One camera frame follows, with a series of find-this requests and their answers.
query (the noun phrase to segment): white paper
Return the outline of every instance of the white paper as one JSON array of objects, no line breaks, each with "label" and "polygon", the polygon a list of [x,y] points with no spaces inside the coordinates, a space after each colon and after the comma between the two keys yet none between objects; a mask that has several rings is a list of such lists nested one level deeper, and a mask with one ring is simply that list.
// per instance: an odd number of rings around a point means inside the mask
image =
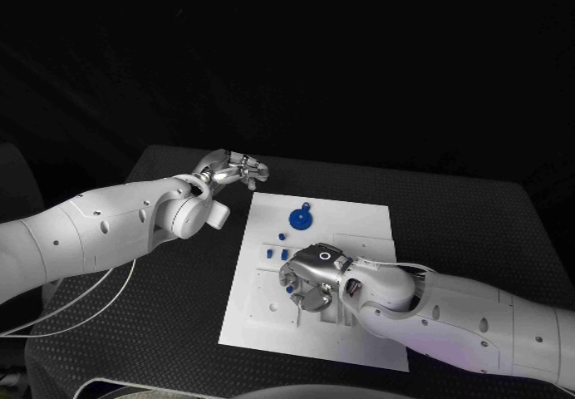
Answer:
[{"label": "white paper", "polygon": [[[289,216],[305,202],[313,224],[300,231],[290,226]],[[348,256],[364,254],[394,262],[388,207],[254,193],[220,343],[407,372],[406,347],[367,332],[336,293],[331,308],[311,313],[298,308],[280,286],[282,250],[290,259],[318,243],[335,245]]]}]

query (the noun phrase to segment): table surface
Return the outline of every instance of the table surface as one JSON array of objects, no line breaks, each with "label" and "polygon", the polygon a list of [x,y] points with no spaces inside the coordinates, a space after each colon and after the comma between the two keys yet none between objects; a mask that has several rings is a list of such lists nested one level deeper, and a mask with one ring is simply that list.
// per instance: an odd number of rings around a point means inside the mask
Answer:
[{"label": "table surface", "polygon": [[[129,181],[189,173],[208,150],[152,146]],[[540,303],[575,309],[575,291],[528,194],[518,184],[257,156],[270,166],[259,191],[390,206],[398,261],[473,278]],[[489,376],[409,350],[411,372],[218,345],[253,193],[231,185],[223,230],[205,226],[138,262],[115,305],[61,335],[30,339],[27,362],[37,399],[73,397],[107,378],[214,397],[280,385],[368,387],[413,397],[566,398],[548,383]],[[116,295],[130,266],[32,333],[86,319]],[[102,273],[68,278],[48,310],[68,303]]]}]

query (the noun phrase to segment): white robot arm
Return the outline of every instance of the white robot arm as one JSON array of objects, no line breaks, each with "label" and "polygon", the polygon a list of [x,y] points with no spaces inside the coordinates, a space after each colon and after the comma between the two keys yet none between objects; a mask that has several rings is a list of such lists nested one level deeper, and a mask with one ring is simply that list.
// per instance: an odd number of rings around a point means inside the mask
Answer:
[{"label": "white robot arm", "polygon": [[311,312],[331,306],[336,289],[370,333],[453,366],[575,389],[575,312],[422,265],[352,260],[328,244],[296,253],[282,285]]},{"label": "white robot arm", "polygon": [[254,179],[269,176],[253,157],[218,150],[191,175],[91,190],[0,224],[0,303],[54,280],[116,268],[205,223],[221,229],[231,210],[214,194],[238,180],[256,190]]}]

